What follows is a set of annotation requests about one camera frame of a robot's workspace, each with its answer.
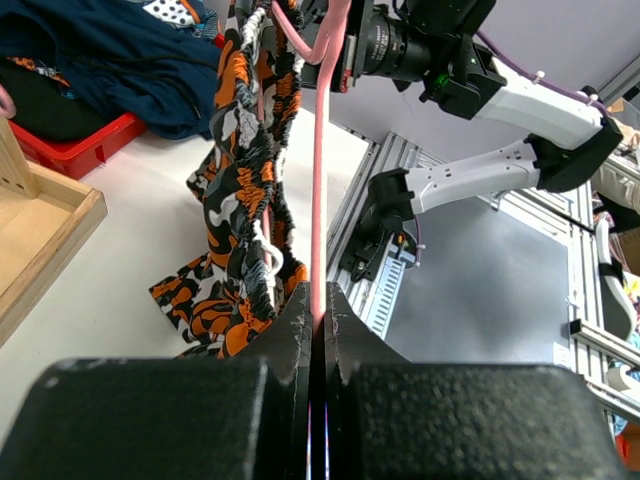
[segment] wooden edge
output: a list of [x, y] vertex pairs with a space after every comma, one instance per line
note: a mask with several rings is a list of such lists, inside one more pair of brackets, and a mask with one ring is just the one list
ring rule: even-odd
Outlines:
[[29, 162], [29, 167], [36, 178], [36, 183], [40, 187], [41, 193], [62, 200], [73, 207], [79, 208], [82, 202], [84, 202], [93, 191], [91, 187], [83, 185], [69, 177], [65, 177], [53, 170], [49, 170], [37, 163]]
[[18, 328], [106, 215], [104, 196], [90, 189], [77, 210], [0, 297], [0, 346]]

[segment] gray floor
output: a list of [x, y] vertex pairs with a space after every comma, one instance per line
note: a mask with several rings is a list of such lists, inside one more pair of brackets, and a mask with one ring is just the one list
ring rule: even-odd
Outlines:
[[479, 199], [420, 217], [386, 341], [413, 362], [552, 362], [568, 346], [567, 250]]

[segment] camouflage fabric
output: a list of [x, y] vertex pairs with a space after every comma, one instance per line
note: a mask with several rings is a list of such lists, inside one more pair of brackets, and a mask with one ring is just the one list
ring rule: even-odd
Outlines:
[[[295, 2], [282, 7], [300, 26]], [[204, 208], [209, 251], [150, 289], [184, 340], [198, 342], [183, 356], [237, 354], [271, 325], [298, 283], [307, 280], [306, 267], [291, 253], [294, 225], [282, 185], [289, 132], [300, 108], [303, 62], [268, 11], [269, 2], [259, 2], [238, 22], [240, 29], [225, 33], [211, 121], [216, 144], [187, 181]], [[263, 48], [264, 38], [274, 39], [268, 42], [271, 48]], [[258, 120], [260, 91], [264, 122]], [[270, 239], [262, 234], [265, 211]]]

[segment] navy blue garment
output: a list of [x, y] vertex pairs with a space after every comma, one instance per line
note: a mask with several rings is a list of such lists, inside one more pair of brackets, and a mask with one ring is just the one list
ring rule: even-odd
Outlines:
[[0, 56], [55, 65], [105, 118], [129, 111], [165, 138], [211, 137], [220, 49], [126, 0], [0, 0]]

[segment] camera lens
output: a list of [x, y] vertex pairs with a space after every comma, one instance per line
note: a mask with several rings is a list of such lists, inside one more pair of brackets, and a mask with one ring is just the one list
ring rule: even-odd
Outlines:
[[364, 73], [417, 82], [430, 63], [431, 54], [421, 35], [376, 6], [369, 20]]

